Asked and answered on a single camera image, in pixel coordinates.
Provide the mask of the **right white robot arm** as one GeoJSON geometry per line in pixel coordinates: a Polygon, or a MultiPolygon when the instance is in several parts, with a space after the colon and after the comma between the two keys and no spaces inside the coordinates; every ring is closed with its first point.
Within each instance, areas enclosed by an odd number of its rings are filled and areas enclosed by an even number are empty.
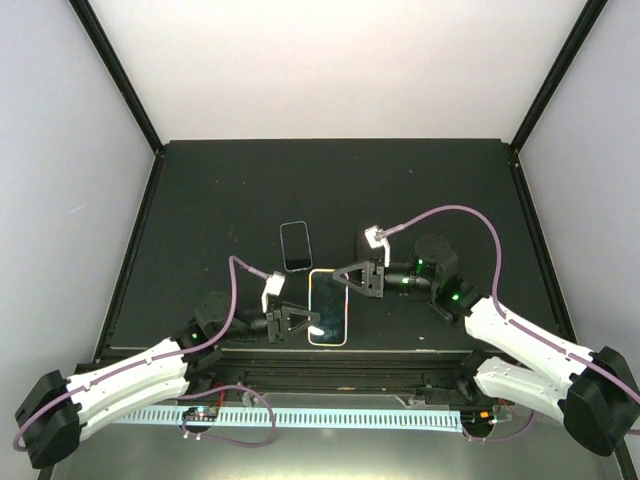
{"type": "Polygon", "coordinates": [[[470,337],[508,355],[478,354],[473,368],[454,379],[457,396],[509,400],[561,423],[582,447],[610,456],[639,419],[639,388],[618,351],[593,351],[542,329],[483,296],[458,273],[458,256],[440,235],[415,244],[412,263],[393,263],[390,244],[369,229],[364,237],[375,256],[334,272],[335,281],[370,298],[396,288],[427,294],[447,322],[459,322],[470,337]]]}

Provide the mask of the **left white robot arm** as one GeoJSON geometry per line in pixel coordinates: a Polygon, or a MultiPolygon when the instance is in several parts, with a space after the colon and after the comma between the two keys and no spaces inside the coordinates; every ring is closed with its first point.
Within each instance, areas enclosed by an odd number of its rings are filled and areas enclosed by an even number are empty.
{"type": "Polygon", "coordinates": [[[253,341],[263,335],[275,344],[320,320],[318,313],[276,297],[264,309],[238,317],[231,295],[211,293],[185,328],[137,355],[71,377],[58,370],[43,375],[15,414],[13,447],[26,453],[35,469],[53,466],[81,441],[138,408],[183,395],[207,397],[223,338],[253,341]]]}

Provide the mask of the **black phone case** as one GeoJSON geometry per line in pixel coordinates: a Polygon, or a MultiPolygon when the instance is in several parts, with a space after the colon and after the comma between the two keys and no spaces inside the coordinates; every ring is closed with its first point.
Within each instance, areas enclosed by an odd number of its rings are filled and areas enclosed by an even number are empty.
{"type": "Polygon", "coordinates": [[[356,234],[355,258],[357,261],[365,261],[370,258],[370,246],[366,239],[365,232],[360,230],[356,234]]]}

